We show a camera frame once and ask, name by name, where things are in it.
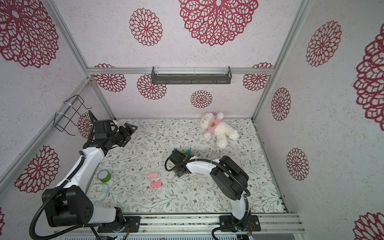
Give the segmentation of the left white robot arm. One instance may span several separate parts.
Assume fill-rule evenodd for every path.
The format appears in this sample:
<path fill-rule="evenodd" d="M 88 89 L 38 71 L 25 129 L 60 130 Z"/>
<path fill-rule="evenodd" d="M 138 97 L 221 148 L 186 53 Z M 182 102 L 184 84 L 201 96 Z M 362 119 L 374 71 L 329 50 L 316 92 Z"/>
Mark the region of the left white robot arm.
<path fill-rule="evenodd" d="M 109 150 L 125 147 L 137 126 L 104 120 L 92 123 L 90 135 L 80 157 L 67 176 L 54 188 L 42 195 L 43 211 L 50 227 L 102 225 L 117 232 L 126 226 L 120 208 L 95 207 L 86 191 L 99 163 Z"/>

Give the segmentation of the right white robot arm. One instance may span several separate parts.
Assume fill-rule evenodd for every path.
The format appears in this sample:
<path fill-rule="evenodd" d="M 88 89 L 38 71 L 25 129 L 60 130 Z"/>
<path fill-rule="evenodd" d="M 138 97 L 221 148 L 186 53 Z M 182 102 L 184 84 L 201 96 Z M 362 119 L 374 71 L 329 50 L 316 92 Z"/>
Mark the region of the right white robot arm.
<path fill-rule="evenodd" d="M 167 172 L 174 172 L 179 178 L 185 174 L 210 176 L 219 190 L 231 200 L 231 217 L 224 217 L 221 226 L 215 231 L 237 232 L 247 229 L 252 215 L 248 201 L 251 196 L 248 190 L 249 176 L 230 157 L 206 160 L 174 151 L 164 166 Z"/>

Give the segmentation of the hot pink block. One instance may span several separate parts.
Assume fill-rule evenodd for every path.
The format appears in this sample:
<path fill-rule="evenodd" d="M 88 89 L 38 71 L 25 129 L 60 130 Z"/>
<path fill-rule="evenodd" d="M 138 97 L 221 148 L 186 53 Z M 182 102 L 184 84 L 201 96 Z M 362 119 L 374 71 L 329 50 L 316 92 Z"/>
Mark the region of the hot pink block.
<path fill-rule="evenodd" d="M 161 188 L 161 187 L 162 187 L 162 182 L 153 182 L 150 185 L 151 189 L 157 189 L 157 188 Z"/>

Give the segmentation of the light pink block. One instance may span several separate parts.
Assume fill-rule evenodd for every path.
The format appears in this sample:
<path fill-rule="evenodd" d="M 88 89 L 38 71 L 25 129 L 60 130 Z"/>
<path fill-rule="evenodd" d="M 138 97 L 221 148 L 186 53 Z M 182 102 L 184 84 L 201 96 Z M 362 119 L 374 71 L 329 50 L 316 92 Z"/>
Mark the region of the light pink block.
<path fill-rule="evenodd" d="M 148 173 L 148 179 L 158 179 L 159 174 L 158 173 Z"/>

